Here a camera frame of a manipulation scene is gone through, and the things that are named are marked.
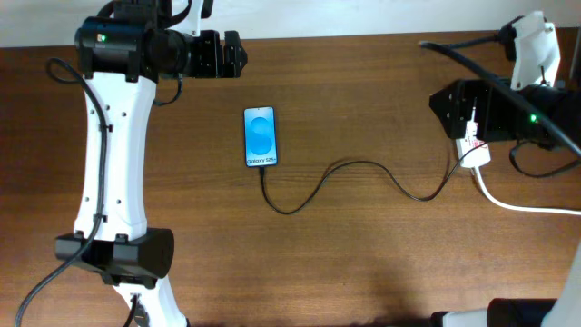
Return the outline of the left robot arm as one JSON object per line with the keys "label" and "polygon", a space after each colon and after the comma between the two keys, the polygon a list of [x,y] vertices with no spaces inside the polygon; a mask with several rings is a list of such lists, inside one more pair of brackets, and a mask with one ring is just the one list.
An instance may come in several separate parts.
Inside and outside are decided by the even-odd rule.
{"label": "left robot arm", "polygon": [[57,259],[97,273],[140,326],[185,326],[169,271],[172,231],[147,223],[143,202],[146,130],[163,78],[237,78],[247,55],[237,32],[202,30],[211,0],[112,1],[75,35],[75,74],[87,106],[83,200]]}

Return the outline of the blue screen smartphone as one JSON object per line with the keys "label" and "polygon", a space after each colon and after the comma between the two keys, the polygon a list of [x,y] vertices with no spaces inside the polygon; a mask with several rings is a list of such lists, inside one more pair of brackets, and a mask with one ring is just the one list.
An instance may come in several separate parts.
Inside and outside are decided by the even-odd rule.
{"label": "blue screen smartphone", "polygon": [[274,108],[247,108],[243,111],[245,163],[263,167],[278,163]]}

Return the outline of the white power strip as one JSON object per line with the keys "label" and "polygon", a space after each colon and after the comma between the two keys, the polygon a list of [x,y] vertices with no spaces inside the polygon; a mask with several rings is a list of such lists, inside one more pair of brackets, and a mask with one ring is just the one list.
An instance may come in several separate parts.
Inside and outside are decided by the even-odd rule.
{"label": "white power strip", "polygon": [[462,168],[472,169],[491,161],[487,143],[477,139],[478,124],[468,121],[464,135],[456,140],[458,159]]}

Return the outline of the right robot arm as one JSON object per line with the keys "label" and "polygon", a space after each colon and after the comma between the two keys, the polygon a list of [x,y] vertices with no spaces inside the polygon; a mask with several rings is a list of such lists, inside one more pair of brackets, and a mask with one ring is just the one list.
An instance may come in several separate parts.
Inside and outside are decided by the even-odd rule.
{"label": "right robot arm", "polygon": [[[480,80],[457,80],[429,97],[429,107],[458,149],[460,165],[472,171],[480,191],[493,204],[521,213],[556,213],[579,216],[579,210],[526,207],[503,203],[488,190],[481,168],[491,161],[489,143],[515,141],[509,161],[516,170],[516,152],[525,144],[546,150],[558,140],[508,97]],[[578,326],[580,324],[580,251],[576,251],[564,290],[558,299],[496,298],[486,309],[447,312],[442,326]]]}

